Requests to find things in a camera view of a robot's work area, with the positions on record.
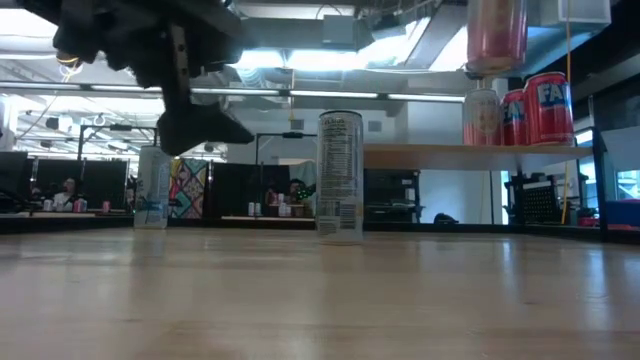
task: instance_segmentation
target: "table surface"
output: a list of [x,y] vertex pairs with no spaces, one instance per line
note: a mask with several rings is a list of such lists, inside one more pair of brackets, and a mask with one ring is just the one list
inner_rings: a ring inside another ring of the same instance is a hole
[[297,217],[267,217],[267,216],[223,216],[222,220],[256,220],[256,221],[308,221],[313,222],[313,218],[297,218]]
[[2,358],[638,359],[637,247],[365,236],[0,236]]

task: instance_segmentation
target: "shelf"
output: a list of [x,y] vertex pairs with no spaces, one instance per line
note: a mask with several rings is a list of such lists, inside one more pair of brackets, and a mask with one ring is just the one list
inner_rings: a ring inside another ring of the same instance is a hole
[[465,146],[370,144],[366,169],[540,171],[542,167],[592,155],[591,148],[562,146]]

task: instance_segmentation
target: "robotic arm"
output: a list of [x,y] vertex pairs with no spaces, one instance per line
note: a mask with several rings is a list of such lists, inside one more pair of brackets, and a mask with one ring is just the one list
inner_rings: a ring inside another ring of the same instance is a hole
[[219,104],[191,102],[189,79],[220,71],[250,47],[241,21],[218,0],[19,0],[58,25],[53,45],[65,58],[130,68],[142,87],[159,86],[165,113],[160,144],[179,155],[205,141],[247,144],[253,135]]

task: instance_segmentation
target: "blue object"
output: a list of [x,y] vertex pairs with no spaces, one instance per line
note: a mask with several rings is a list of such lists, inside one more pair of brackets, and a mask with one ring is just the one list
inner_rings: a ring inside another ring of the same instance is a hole
[[607,201],[607,216],[611,225],[640,227],[640,201]]

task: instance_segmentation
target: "silver can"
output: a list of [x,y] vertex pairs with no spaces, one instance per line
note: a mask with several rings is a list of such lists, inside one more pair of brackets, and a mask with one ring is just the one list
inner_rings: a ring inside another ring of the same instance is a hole
[[316,229],[323,244],[362,243],[363,142],[362,115],[353,111],[320,115]]

